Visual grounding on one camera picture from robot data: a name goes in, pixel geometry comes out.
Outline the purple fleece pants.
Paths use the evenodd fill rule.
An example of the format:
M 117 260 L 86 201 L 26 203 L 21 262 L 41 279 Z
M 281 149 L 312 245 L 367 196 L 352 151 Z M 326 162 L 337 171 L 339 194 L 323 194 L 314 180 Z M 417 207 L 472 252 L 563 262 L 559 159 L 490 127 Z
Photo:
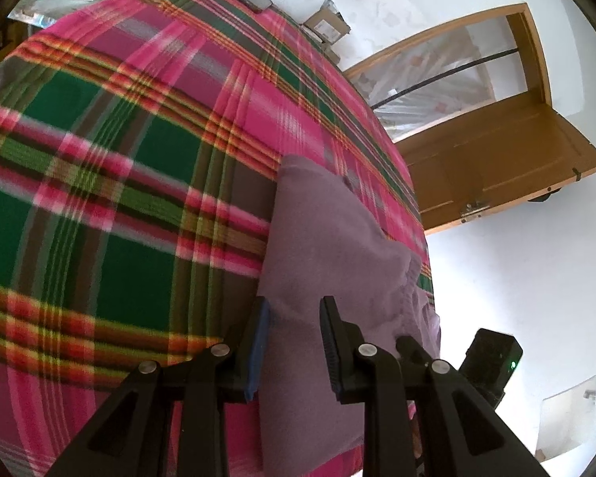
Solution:
M 263 471 L 304 476 L 363 441 L 360 405 L 331 390 L 319 302 L 393 352 L 408 335 L 438 357 L 440 321 L 419 276 L 422 261 L 383 233 L 336 176 L 302 156 L 282 159 L 258 293 L 270 304 L 259 386 Z

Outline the wooden door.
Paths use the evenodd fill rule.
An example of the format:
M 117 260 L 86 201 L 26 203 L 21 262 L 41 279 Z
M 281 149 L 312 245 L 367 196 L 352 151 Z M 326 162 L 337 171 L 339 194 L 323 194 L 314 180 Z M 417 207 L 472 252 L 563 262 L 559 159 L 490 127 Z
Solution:
M 525 93 L 396 143 L 427 234 L 544 199 L 596 173 L 596 147 Z

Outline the plaid pink green bedsheet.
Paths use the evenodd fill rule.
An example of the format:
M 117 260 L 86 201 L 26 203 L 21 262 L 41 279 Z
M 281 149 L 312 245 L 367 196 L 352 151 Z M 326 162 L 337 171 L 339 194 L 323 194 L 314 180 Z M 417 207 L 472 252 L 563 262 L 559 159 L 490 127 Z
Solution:
M 42 476 L 139 362 L 221 339 L 256 294 L 281 159 L 345 176 L 427 244 L 409 171 L 277 9 L 105 0 L 0 63 L 0 459 Z

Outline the brown cardboard box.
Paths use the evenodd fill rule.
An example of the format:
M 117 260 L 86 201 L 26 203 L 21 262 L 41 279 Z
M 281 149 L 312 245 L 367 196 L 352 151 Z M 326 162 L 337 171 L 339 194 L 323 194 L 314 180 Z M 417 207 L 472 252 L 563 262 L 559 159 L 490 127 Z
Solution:
M 304 22 L 304 27 L 328 45 L 336 44 L 351 31 L 333 0 L 324 0 L 319 10 Z

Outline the white wall panel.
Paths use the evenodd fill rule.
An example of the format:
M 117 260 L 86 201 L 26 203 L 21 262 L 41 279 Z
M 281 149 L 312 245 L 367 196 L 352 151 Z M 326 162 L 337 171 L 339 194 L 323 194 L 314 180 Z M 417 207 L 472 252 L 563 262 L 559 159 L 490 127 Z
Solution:
M 540 463 L 587 442 L 596 419 L 596 375 L 543 400 L 535 450 Z

